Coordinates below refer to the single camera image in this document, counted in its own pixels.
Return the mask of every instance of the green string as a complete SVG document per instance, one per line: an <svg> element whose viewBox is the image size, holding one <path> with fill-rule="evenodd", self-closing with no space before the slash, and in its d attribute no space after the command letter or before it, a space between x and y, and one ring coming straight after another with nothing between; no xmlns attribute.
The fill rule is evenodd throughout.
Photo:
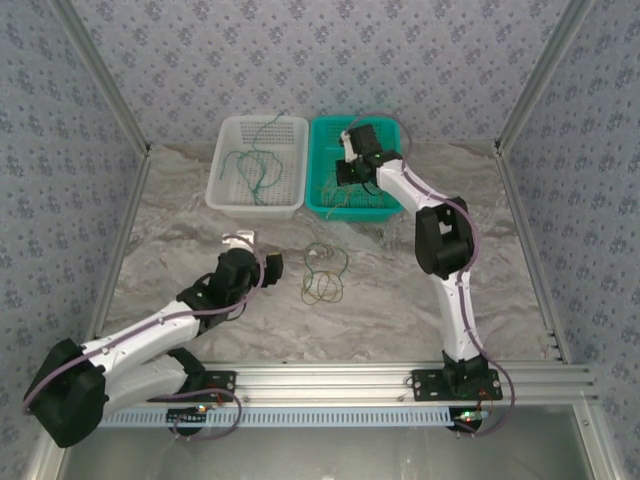
<svg viewBox="0 0 640 480"><path fill-rule="evenodd" d="M324 257L333 257L334 253L340 252L344 256L344 265L340 270L319 270L314 269L309 263L309 256L312 250L319 252L324 250ZM315 305L318 302L338 303L342 300L344 293L344 283L342 275L349 267L349 254L342 248L335 245L328 245L321 242L313 242L307 245L304 250L304 265L308 270L302 278L302 288L300 298L307 305ZM316 284L315 291L312 291L313 284Z"/></svg>
<svg viewBox="0 0 640 480"><path fill-rule="evenodd" d="M256 134L253 136L253 140L251 141L251 150L247 150L247 151L233 150L227 153L227 155L222 160L222 171L220 172L220 179L222 179L222 176L224 175L224 170L227 166L227 160L229 159L229 157L231 157L232 155L238 156L238 158L236 159L236 168L238 169L238 172L240 172L240 175L246 182L247 187L251 192L251 195L253 195L253 201L255 202L256 205L263 205L263 206L266 205L264 201L260 198L260 191L265 188L273 187L276 183L278 183L280 181L280 177L282 177L282 171L284 170L284 165L273 152L270 152L267 150L260 150L256 148L256 142L258 140L258 136L260 135L260 132L262 132L262 130L267 128L269 125L272 125L273 123L275 123L278 120L278 118L280 118L281 116L282 116L282 113L279 113L278 115L276 115L276 118L274 118L268 123L265 123L258 129ZM245 167L243 166L247 158L256 162L260 167L260 178L258 179L256 184L253 186L251 185L251 180L249 179L248 174L245 170ZM280 168L278 170L278 175L276 179L269 184L263 185L262 182L267 176L267 171L268 171L267 162L266 162L267 159L270 159L275 163L277 163Z"/></svg>

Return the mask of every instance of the blue floral wallpaper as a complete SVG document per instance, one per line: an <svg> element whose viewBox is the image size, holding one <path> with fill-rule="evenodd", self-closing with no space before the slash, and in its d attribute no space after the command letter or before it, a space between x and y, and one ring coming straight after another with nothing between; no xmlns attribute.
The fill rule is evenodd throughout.
<svg viewBox="0 0 640 480"><path fill-rule="evenodd" d="M566 0L73 0L147 140L224 118L393 111L496 138Z"/></svg>
<svg viewBox="0 0 640 480"><path fill-rule="evenodd" d="M47 2L0 2L0 478L39 429L20 401L80 340L137 161Z"/></svg>
<svg viewBox="0 0 640 480"><path fill-rule="evenodd" d="M510 159L576 362L640 478L640 3L596 3Z"/></svg>

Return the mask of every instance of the wire bundle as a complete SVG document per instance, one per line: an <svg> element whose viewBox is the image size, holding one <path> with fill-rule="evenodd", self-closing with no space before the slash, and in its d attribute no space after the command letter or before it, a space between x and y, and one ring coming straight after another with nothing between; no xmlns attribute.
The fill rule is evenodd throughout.
<svg viewBox="0 0 640 480"><path fill-rule="evenodd" d="M284 165L282 164L280 159L276 156L276 154L269 150L260 150L256 148L256 141L258 140L258 135L260 135L260 132L262 132L262 130L267 128L269 125L275 123L278 120L278 118L280 118L281 116L282 114L279 113L276 116L276 118L274 118L268 123L265 123L258 129L256 134L253 136L253 140L251 141L250 150L246 150L246 151L232 150L229 153L227 153L227 155L224 157L222 161L222 169L220 171L220 177L219 177L220 179L222 179L224 175L224 171L227 166L227 160L229 159L229 157L233 155L237 157L236 168L238 169L238 172L240 172L240 176L242 176L245 183L247 184L247 188L249 188L249 191L253 196L253 201L255 202L256 205L261 205L261 206L266 205L265 202L260 198L260 192L266 188L273 187L275 184L277 184L280 181L280 177L282 177L282 171L284 169ZM246 165L247 159L255 162L258 165L258 168L260 169L259 178L258 178L258 181L255 183L255 185L251 185L250 176L253 176L253 172L250 172L247 170L247 165ZM274 166L278 167L278 174L276 175L276 179L273 180L271 183L263 184L262 182L265 181L265 178L267 177L267 174L269 171L268 163L272 163L272 164L275 163Z"/></svg>
<svg viewBox="0 0 640 480"><path fill-rule="evenodd" d="M344 258L342 267L322 269L312 265L314 263L312 257L333 259L339 256ZM307 271L302 277L300 298L305 304L315 305L318 302L338 303L342 300L344 294L342 275L349 267L349 255L344 249L335 245L313 242L305 248L304 265Z"/></svg>

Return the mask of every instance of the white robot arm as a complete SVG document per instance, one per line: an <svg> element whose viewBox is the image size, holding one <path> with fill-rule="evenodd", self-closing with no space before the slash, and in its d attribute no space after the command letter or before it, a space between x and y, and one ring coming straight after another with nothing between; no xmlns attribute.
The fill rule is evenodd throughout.
<svg viewBox="0 0 640 480"><path fill-rule="evenodd" d="M413 185L409 184L402 175L402 161L391 160L385 162L376 171L378 187L382 191L389 193L394 197L410 214L415 216L424 208L433 209L441 207L443 204L439 200L435 200L431 196L421 193ZM417 182L421 184L423 189L430 191L436 197L443 197L432 187L423 182L417 175L413 175ZM432 275L436 292L438 294L438 303L440 312L445 324L444 334L444 351L454 361L470 360L477 357L480 352L471 342L469 334L462 320L461 298L457 286L457 271L451 272L448 278L443 279L437 275ZM473 317L473 306L471 304L471 295L469 293L469 272L462 274L464 302L466 305L466 314L469 325L476 335L476 324Z"/></svg>
<svg viewBox="0 0 640 480"><path fill-rule="evenodd" d="M414 398L476 398L491 391L502 398L498 375L490 370L478 338L469 291L469 265L475 249L467 206L447 198L413 174L395 150L383 150L370 124L340 135L344 159L336 162L338 186L371 182L398 200L416 219L415 254L434 281L445 325L444 368L415 371ZM416 385L429 383L427 390Z"/></svg>
<svg viewBox="0 0 640 480"><path fill-rule="evenodd" d="M112 335L82 345L66 339L51 349L25 394L23 411L35 415L58 446L75 445L104 415L122 408L210 387L202 364L176 347L244 309L250 292L275 284L283 271L280 254L258 257L252 231L226 236L223 243L228 250L215 272L162 310ZM220 387L228 390L226 382Z"/></svg>

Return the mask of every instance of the gray marble floor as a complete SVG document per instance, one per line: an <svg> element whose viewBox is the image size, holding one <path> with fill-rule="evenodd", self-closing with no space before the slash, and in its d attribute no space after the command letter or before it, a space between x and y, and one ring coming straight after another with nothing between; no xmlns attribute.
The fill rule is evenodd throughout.
<svg viewBox="0 0 640 480"><path fill-rule="evenodd" d="M413 253L407 214L385 224L325 222L306 208L287 221L235 220L207 207L210 147L154 147L147 180L104 331L143 319L213 271L223 233L258 232L259 248L284 254L285 273L245 314L189 342L203 360L439 360L443 324L432 282ZM497 167L481 150L418 144L414 171L463 196L482 232L472 272L479 335L497 358L552 356ZM300 300L305 246L349 252L340 303Z"/></svg>

